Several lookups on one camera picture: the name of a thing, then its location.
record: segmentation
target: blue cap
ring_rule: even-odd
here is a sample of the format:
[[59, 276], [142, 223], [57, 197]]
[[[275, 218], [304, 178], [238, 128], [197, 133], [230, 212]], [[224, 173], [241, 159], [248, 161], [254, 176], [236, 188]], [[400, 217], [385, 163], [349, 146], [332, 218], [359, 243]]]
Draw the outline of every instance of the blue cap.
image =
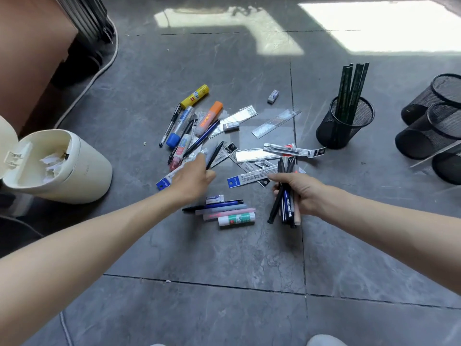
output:
[[179, 143], [180, 139], [181, 137], [178, 136], [176, 133], [171, 133], [168, 139], [166, 140], [166, 145], [169, 146], [171, 149], [174, 149]]

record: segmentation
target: black mesh pen holder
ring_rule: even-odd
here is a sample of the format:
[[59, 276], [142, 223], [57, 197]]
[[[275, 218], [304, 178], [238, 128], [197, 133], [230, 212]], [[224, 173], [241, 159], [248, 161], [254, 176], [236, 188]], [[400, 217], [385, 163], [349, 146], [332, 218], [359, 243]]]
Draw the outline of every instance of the black mesh pen holder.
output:
[[395, 136], [395, 146], [411, 159], [422, 160], [461, 139], [461, 110], [436, 103]]
[[461, 145], [437, 154], [432, 158], [432, 168], [442, 180], [461, 185]]
[[446, 103], [461, 108], [461, 75], [440, 74], [430, 86], [401, 111], [402, 120], [411, 125], [436, 103]]
[[361, 128], [373, 121], [375, 116], [372, 105], [365, 98], [360, 97], [359, 104], [355, 110], [354, 121], [352, 124], [344, 123], [333, 113], [336, 111], [337, 101], [337, 97], [331, 101], [328, 113], [326, 113], [315, 132], [320, 144], [330, 149], [344, 148]]

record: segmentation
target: clear tube with blue cap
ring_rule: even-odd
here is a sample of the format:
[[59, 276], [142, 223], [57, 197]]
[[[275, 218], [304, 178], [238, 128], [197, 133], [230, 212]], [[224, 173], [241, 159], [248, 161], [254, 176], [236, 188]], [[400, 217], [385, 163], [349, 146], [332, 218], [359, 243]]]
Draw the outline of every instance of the clear tube with blue cap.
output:
[[173, 131], [170, 133], [170, 136], [166, 140], [166, 145], [171, 149], [174, 149], [181, 140], [181, 133], [186, 128], [189, 118], [192, 116], [193, 110], [193, 107], [188, 106], [178, 118]]

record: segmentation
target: cable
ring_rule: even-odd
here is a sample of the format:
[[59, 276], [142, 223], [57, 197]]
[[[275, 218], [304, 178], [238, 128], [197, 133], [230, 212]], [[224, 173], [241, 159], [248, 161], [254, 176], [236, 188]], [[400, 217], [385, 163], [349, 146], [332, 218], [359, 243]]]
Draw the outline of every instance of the cable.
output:
[[64, 112], [64, 114], [61, 115], [61, 117], [59, 118], [59, 120], [55, 123], [55, 126], [53, 127], [54, 129], [57, 129], [59, 127], [59, 125], [61, 125], [62, 121], [66, 118], [67, 115], [69, 115], [69, 113], [71, 112], [71, 110], [75, 107], [75, 105], [78, 103], [78, 101], [84, 96], [84, 94], [89, 90], [89, 88], [91, 87], [91, 85], [93, 85], [93, 83], [96, 81], [96, 79], [98, 77], [100, 77], [102, 75], [102, 73], [104, 73], [107, 69], [109, 69], [109, 67], [113, 64], [113, 62], [115, 61], [115, 57], [117, 57], [117, 54], [118, 54], [118, 32], [117, 32], [117, 28], [115, 27], [115, 24], [114, 22], [112, 21], [112, 19], [107, 16], [107, 19], [109, 20], [109, 22], [111, 23], [112, 27], [114, 28], [114, 33], [115, 33], [115, 51], [114, 51], [114, 54], [112, 55], [112, 58], [111, 60], [109, 61], [109, 63], [107, 63], [104, 67], [101, 68], [101, 70], [99, 70], [95, 76], [93, 76], [93, 79], [91, 79], [91, 81], [88, 83], [88, 85], [84, 88], [84, 90], [82, 91], [82, 93], [80, 93], [78, 95], [77, 98], [75, 98], [75, 101], [72, 102], [72, 104], [69, 106], [69, 108], [67, 108], [67, 110]]
[[[0, 215], [0, 218], [1, 219], [4, 219], [4, 220], [9, 220], [9, 221], [13, 221], [13, 222], [17, 222], [17, 223], [20, 223], [21, 225], [23, 226], [26, 226], [27, 228], [29, 228], [32, 232], [34, 232], [36, 235], [38, 235], [40, 238], [44, 238], [45, 236], [43, 234], [41, 234], [40, 232], [38, 232], [34, 227], [32, 227], [31, 225], [29, 225], [28, 223], [25, 223], [21, 220], [18, 220], [14, 217], [9, 217], [9, 216], [5, 216], [5, 215]], [[62, 326], [62, 329], [64, 330], [64, 336], [66, 337], [66, 341], [67, 341], [67, 345], [68, 346], [74, 346], [74, 343], [72, 342], [72, 338], [71, 338], [71, 335], [69, 334], [69, 331], [67, 329], [67, 325], [66, 325], [66, 320], [64, 318], [64, 311], [61, 311], [59, 313], [59, 319], [61, 321], [61, 326]]]

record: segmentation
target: trash can lid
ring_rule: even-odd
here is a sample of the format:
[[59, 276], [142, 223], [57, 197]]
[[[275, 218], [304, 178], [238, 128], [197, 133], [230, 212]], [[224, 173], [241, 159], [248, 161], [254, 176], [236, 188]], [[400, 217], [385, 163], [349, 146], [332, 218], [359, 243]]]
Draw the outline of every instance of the trash can lid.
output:
[[9, 171], [5, 158], [9, 151], [19, 143], [18, 135], [14, 128], [0, 115], [0, 179]]

